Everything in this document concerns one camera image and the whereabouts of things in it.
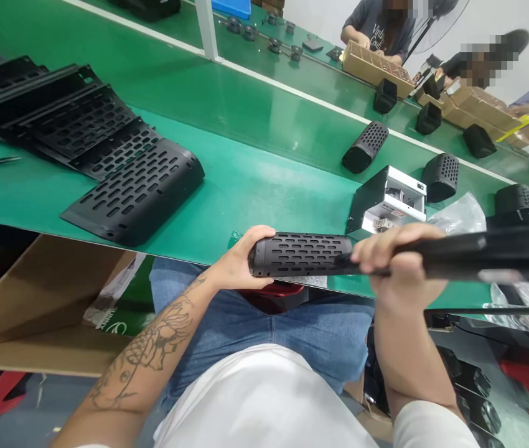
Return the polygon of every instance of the green workbench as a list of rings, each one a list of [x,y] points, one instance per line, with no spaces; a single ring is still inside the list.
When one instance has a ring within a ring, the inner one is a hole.
[[[204,184],[136,248],[142,252],[211,264],[233,231],[258,223],[343,233],[361,182],[387,164],[419,177],[434,156],[390,136],[373,165],[354,176],[340,160],[362,130],[358,121],[64,2],[0,0],[0,12],[0,54],[27,54],[49,68],[92,64],[147,123],[200,159]],[[0,166],[0,224],[111,244],[59,219],[95,181],[0,142],[0,157],[13,154],[22,160]],[[490,215],[505,185],[462,166],[458,195],[433,207],[471,191]],[[329,278],[328,286],[372,295],[362,276]],[[452,283],[434,306],[486,302],[488,285]]]
[[[193,3],[182,1],[180,13],[150,24],[134,17],[124,9],[112,5],[107,0],[85,0],[85,2],[186,44],[202,48],[196,8]],[[257,25],[260,32],[265,35],[258,36],[254,42],[247,41],[241,35],[227,31],[225,21],[221,18],[221,15],[224,14],[215,13],[215,33],[218,52],[221,57],[345,111],[369,120],[385,123],[394,131],[453,154],[462,160],[514,182],[529,185],[529,157],[514,152],[506,142],[497,144],[499,151],[495,154],[484,159],[476,159],[468,151],[462,137],[462,129],[451,123],[443,122],[441,127],[429,136],[423,136],[417,132],[414,126],[420,107],[411,100],[399,101],[387,115],[376,112],[372,107],[374,88],[345,72],[341,72],[341,64],[339,64],[339,70],[333,68],[336,67],[335,62],[326,56],[326,52],[334,48],[334,45],[329,42],[321,40],[321,43],[329,48],[325,47],[320,52],[312,53],[305,50],[305,53],[316,58],[316,60],[303,57],[297,63],[291,61],[285,54],[271,53],[268,50],[268,37],[277,37],[287,45],[301,46],[301,42],[307,38],[309,33],[296,27],[294,35],[291,36],[285,33],[285,26],[275,27],[266,22],[262,24],[266,11],[258,6],[252,6],[250,20],[243,22]],[[311,155],[306,154],[301,148],[296,148],[289,156],[303,163],[310,163],[312,166],[329,170],[327,161],[320,164],[317,160],[311,159]],[[330,170],[330,172],[344,175],[336,170]]]

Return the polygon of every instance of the white t-shirt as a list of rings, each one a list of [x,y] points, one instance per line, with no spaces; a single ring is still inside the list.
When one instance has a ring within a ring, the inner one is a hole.
[[[154,440],[155,448],[378,448],[305,359],[276,344],[214,364],[186,389]],[[427,401],[401,410],[393,446],[478,448],[464,422]]]

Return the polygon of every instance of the blue container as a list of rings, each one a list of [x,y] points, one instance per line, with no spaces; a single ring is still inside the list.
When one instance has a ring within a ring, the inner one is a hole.
[[[250,0],[213,0],[213,9],[247,20],[252,12],[252,4]]]

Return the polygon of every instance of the perforated black cylinder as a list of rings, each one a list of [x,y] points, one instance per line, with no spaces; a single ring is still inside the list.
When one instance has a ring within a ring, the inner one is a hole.
[[[250,253],[254,277],[342,275],[353,269],[335,265],[338,255],[352,252],[352,242],[344,235],[277,232],[265,238]]]

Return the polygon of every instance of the blue jeans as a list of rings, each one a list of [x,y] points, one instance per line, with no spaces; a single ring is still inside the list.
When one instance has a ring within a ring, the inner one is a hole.
[[[195,264],[156,258],[150,275],[155,312],[173,302],[204,270]],[[165,412],[213,364],[262,343],[276,343],[299,353],[341,393],[344,384],[358,381],[364,369],[372,305],[365,297],[328,292],[293,310],[268,315],[236,291],[219,291],[167,385]]]

